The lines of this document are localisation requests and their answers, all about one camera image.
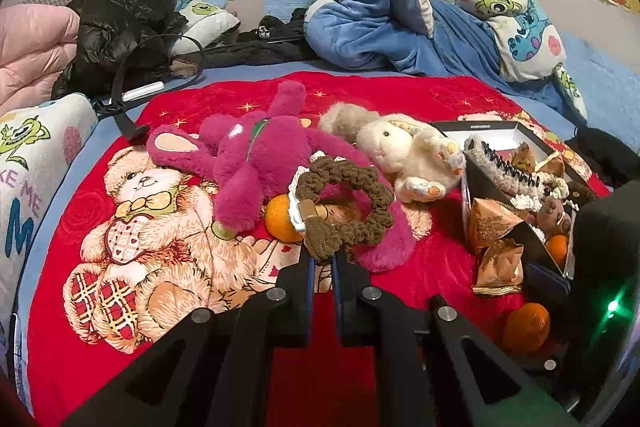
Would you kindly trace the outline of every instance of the magenta stuffed animal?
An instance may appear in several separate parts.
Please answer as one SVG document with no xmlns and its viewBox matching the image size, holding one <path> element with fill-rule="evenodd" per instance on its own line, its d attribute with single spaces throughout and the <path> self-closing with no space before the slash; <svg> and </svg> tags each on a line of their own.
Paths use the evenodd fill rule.
<svg viewBox="0 0 640 427">
<path fill-rule="evenodd" d="M 291 80 L 278 86 L 267 112 L 252 111 L 240 118 L 214 114 L 200 126 L 200 139 L 171 125 L 151 133 L 146 149 L 157 165 L 194 172 L 216 182 L 215 218 L 231 230 L 250 230 L 260 218 L 263 201 L 289 190 L 298 166 L 308 167 L 310 156 L 321 150 L 360 166 L 370 160 L 344 140 L 316 128 L 305 128 L 299 118 L 305 87 Z M 390 188 L 382 174 L 380 182 Z M 327 191 L 340 191 L 328 187 Z M 335 195 L 323 193 L 323 196 Z M 354 193 L 363 205 L 368 198 Z M 409 257 L 415 240 L 400 203 L 391 205 L 395 222 L 375 247 L 354 249 L 358 263 L 370 271 L 392 269 Z"/>
</svg>

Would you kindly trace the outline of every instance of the cardboard box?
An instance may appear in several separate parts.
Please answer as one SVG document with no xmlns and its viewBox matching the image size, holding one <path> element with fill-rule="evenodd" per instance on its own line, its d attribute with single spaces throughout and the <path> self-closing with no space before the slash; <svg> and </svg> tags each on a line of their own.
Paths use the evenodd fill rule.
<svg viewBox="0 0 640 427">
<path fill-rule="evenodd" d="M 463 147 L 465 140 L 471 135 L 478 135 L 496 151 L 514 150 L 522 142 L 529 144 L 531 152 L 540 162 L 547 158 L 554 149 L 538 138 L 532 131 L 516 121 L 443 121 L 431 123 L 445 136 L 456 140 Z M 564 178 L 566 181 L 575 180 L 584 183 L 569 165 L 565 163 Z M 466 161 L 466 173 L 462 181 L 463 192 L 463 220 L 468 220 L 468 211 L 474 198 L 484 198 L 511 204 L 510 198 L 496 187 L 481 169 L 471 160 Z M 573 279 L 574 258 L 569 252 L 564 267 L 559 267 L 551 255 L 546 251 L 545 245 L 526 223 L 520 223 L 505 237 L 510 237 L 516 243 L 524 245 L 522 256 L 523 265 L 537 263 L 551 270 L 560 277 Z"/>
</svg>

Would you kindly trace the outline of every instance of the black strap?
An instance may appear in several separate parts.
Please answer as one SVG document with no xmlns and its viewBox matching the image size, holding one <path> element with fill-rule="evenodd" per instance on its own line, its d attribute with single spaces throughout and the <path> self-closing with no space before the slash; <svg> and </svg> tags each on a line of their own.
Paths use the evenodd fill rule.
<svg viewBox="0 0 640 427">
<path fill-rule="evenodd" d="M 94 109 L 98 113 L 98 115 L 103 117 L 112 116 L 113 119 L 116 121 L 116 125 L 118 126 L 120 133 L 130 142 L 148 133 L 149 126 L 136 125 L 127 115 L 127 111 L 129 109 L 133 109 L 135 107 L 138 107 L 139 105 L 142 105 L 143 103 L 148 102 L 158 93 L 150 94 L 142 98 L 137 98 L 135 100 L 131 100 L 130 102 L 123 102 L 122 90 L 124 89 L 125 74 L 129 69 L 129 62 L 131 57 L 134 55 L 134 52 L 140 49 L 150 40 L 155 38 L 161 38 L 161 37 L 177 37 L 177 38 L 189 39 L 198 47 L 200 51 L 200 61 L 198 63 L 198 71 L 193 76 L 193 78 L 188 82 L 186 82 L 185 84 L 182 84 L 181 86 L 176 86 L 172 89 L 164 90 L 162 92 L 163 93 L 172 92 L 172 91 L 184 89 L 185 87 L 189 87 L 189 86 L 193 86 L 194 84 L 197 84 L 202 79 L 202 67 L 205 61 L 204 49 L 196 39 L 192 39 L 191 37 L 188 37 L 186 35 L 164 33 L 159 35 L 153 35 L 148 39 L 143 40 L 142 42 L 140 42 L 140 44 L 138 44 L 135 48 L 133 48 L 129 52 L 129 54 L 127 54 L 127 56 L 124 58 L 120 67 L 118 68 L 118 71 L 116 72 L 115 77 L 113 78 L 113 86 L 111 86 L 111 103 L 108 105 L 104 105 L 102 102 L 94 103 Z"/>
</svg>

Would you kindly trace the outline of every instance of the brown knitted headband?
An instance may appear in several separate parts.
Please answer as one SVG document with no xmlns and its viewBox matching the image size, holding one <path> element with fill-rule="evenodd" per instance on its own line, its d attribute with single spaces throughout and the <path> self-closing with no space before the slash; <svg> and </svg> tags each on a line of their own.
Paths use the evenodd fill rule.
<svg viewBox="0 0 640 427">
<path fill-rule="evenodd" d="M 316 213 L 315 205 L 324 187 L 340 182 L 351 190 L 362 190 L 371 200 L 371 212 L 364 222 L 329 225 Z M 327 264 L 340 245 L 377 245 L 382 241 L 385 229 L 394 223 L 394 215 L 389 210 L 394 195 L 378 181 L 376 168 L 358 167 L 350 160 L 320 156 L 311 163 L 309 172 L 300 176 L 296 197 L 300 200 L 298 207 L 306 228 L 306 249 L 318 264 Z"/>
</svg>

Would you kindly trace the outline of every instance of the white plush rabbit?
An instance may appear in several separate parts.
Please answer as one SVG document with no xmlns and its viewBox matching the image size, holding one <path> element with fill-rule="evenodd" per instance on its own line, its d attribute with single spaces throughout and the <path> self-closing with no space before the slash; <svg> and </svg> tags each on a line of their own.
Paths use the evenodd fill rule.
<svg viewBox="0 0 640 427">
<path fill-rule="evenodd" d="M 405 114 L 380 116 L 353 103 L 338 102 L 318 127 L 367 154 L 388 176 L 403 203 L 443 198 L 460 181 L 465 155 L 455 140 Z"/>
</svg>

